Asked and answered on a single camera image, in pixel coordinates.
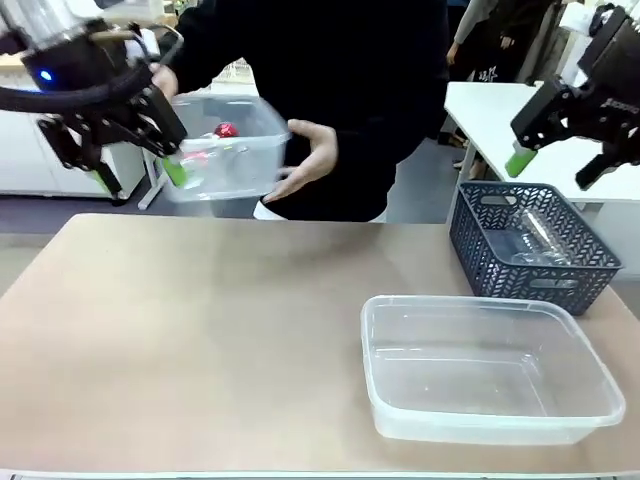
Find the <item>black cable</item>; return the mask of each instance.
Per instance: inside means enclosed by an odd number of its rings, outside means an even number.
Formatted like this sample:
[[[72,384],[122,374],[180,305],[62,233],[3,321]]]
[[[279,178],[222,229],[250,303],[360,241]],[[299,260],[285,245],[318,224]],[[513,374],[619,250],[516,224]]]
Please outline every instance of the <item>black cable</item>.
[[[0,110],[24,113],[73,113],[100,109],[129,101],[152,84],[153,73],[146,63],[105,85],[72,92],[38,92],[0,87]]]

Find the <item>table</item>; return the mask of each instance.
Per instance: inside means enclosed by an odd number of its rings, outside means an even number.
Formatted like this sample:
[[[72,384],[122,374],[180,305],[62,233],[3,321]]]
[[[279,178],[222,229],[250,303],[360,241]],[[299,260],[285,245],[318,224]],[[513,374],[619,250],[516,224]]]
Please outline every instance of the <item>table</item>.
[[[363,303],[469,293],[443,225],[77,216],[0,300],[0,465],[80,478],[640,471],[640,324],[611,289],[581,325],[626,397],[619,426],[535,448],[376,433]]]
[[[553,185],[571,202],[596,204],[587,210],[597,212],[599,206],[608,202],[640,202],[640,168],[630,165],[605,175],[586,192],[578,188],[575,174],[602,152],[600,143],[586,139],[573,138],[549,145],[518,178],[509,177],[505,164],[513,155],[516,139],[511,120],[535,91],[536,87],[523,84],[453,82],[449,85],[445,107],[469,138],[458,182],[468,179],[477,151],[500,180]]]

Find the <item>gray floor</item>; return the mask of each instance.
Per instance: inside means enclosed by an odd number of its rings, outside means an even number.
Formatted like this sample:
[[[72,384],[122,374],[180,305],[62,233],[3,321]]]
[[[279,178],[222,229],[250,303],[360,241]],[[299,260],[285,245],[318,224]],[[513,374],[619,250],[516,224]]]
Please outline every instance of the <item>gray floor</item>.
[[[457,172],[451,164],[462,150],[441,147],[425,140],[400,164],[397,183],[389,197],[392,223],[444,223],[453,195]],[[37,255],[46,240],[78,213],[122,213],[144,215],[190,215],[251,218],[255,199],[176,207],[160,196],[146,212],[137,209],[148,188],[141,185],[123,207],[107,201],[0,197],[0,294]],[[614,288],[640,317],[640,281],[614,281]]]

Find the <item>red ball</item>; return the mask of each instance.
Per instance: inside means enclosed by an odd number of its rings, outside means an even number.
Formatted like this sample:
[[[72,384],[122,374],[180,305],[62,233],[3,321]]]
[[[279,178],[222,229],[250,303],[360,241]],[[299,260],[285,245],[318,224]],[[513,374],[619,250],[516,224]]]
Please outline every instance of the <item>red ball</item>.
[[[215,132],[220,138],[233,138],[238,136],[238,129],[233,123],[223,122],[216,128]]]

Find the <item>clear plastic container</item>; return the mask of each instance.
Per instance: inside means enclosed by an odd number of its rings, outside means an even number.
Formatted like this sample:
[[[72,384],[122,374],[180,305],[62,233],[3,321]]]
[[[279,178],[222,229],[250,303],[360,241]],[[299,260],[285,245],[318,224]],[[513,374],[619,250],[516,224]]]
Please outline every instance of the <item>clear plastic container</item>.
[[[168,172],[180,166],[179,182],[170,173],[169,200],[250,198],[273,190],[289,133],[267,102],[250,95],[193,93],[176,97],[173,105],[188,137],[181,153],[165,160]],[[222,124],[232,125],[237,136],[218,137]]]
[[[386,296],[362,311],[376,428],[403,440],[573,444],[625,400],[566,311],[546,302]]]

